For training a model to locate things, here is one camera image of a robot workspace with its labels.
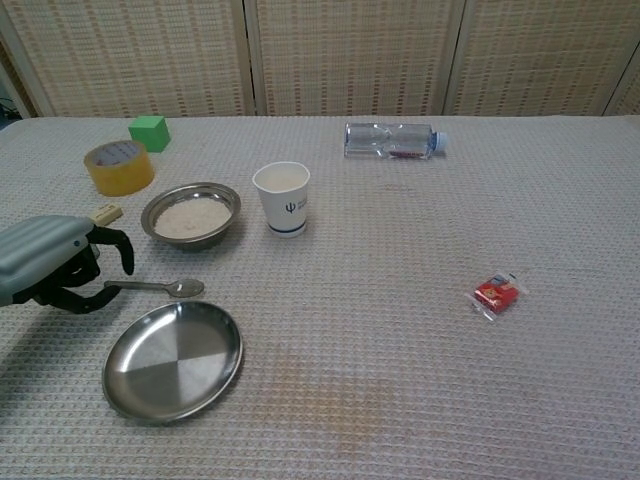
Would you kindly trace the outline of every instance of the metal spoon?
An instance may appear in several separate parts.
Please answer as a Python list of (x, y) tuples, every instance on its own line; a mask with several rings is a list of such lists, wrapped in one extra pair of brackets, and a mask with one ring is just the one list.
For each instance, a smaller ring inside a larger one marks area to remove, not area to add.
[(204, 291), (204, 283), (193, 278), (184, 278), (173, 283), (147, 283), (147, 282), (104, 282), (105, 287), (120, 287), (129, 290), (165, 290), (172, 297), (195, 297)]

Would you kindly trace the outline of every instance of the paper cup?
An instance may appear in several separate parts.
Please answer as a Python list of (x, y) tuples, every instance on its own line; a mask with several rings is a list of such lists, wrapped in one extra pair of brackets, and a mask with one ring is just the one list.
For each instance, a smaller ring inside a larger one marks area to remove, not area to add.
[(297, 237), (307, 226), (307, 185), (311, 174), (296, 162), (276, 162), (253, 176), (267, 224), (274, 235)]

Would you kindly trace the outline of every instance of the plastic water bottle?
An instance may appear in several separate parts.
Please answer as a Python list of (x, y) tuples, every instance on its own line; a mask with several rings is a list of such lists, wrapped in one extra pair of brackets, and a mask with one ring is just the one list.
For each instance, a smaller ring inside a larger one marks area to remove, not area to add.
[(428, 158), (444, 152), (447, 140), (446, 133), (426, 124), (349, 122), (344, 128), (344, 156)]

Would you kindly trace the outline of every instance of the red snack package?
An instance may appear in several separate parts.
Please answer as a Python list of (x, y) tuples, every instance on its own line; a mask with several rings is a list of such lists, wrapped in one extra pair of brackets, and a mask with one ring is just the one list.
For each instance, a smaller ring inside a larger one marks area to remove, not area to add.
[(495, 320), (496, 314), (503, 312), (518, 299), (520, 293), (527, 293), (519, 285), (516, 277), (509, 274), (496, 273), (489, 280), (478, 286), (473, 296), (467, 294), (473, 305), (489, 320)]

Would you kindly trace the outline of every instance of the roll of tape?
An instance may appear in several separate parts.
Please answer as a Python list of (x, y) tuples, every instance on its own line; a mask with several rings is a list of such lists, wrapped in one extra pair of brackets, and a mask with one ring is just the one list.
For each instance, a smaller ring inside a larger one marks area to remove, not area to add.
[(91, 150), (84, 157), (84, 165), (98, 191), (107, 197), (135, 193), (153, 180), (147, 149), (132, 140), (111, 142)]

